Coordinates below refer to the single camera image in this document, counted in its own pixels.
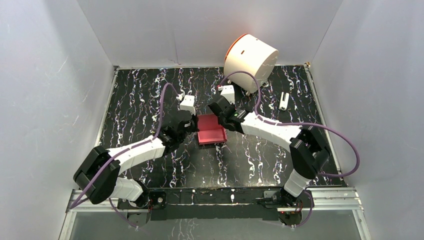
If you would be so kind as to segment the pink paper box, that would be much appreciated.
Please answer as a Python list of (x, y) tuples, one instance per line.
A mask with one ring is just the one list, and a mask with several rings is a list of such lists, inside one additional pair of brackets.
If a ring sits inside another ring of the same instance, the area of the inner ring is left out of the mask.
[(225, 128), (218, 123), (218, 117), (214, 114), (201, 114), (197, 116), (199, 145), (219, 144), (227, 141)]

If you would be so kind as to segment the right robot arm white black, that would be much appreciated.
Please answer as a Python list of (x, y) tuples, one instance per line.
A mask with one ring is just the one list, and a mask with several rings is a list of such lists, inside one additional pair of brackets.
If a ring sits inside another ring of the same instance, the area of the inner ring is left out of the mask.
[(275, 197), (265, 197), (264, 204), (295, 207), (302, 193), (320, 173), (330, 158), (331, 151), (320, 130), (311, 125), (284, 126), (244, 107), (236, 108), (225, 97), (219, 96), (209, 109), (225, 129), (270, 141), (289, 152), (292, 172)]

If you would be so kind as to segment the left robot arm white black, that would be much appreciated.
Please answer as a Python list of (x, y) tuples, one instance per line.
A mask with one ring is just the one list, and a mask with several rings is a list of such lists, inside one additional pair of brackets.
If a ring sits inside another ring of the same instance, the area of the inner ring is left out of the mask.
[(150, 202), (147, 186), (140, 180), (120, 175), (134, 166), (171, 154), (188, 135), (198, 130), (198, 116), (188, 110), (179, 110), (155, 135), (118, 148), (94, 147), (73, 176), (82, 193), (71, 207), (83, 203), (82, 196), (86, 196), (94, 205), (118, 198), (144, 208)]

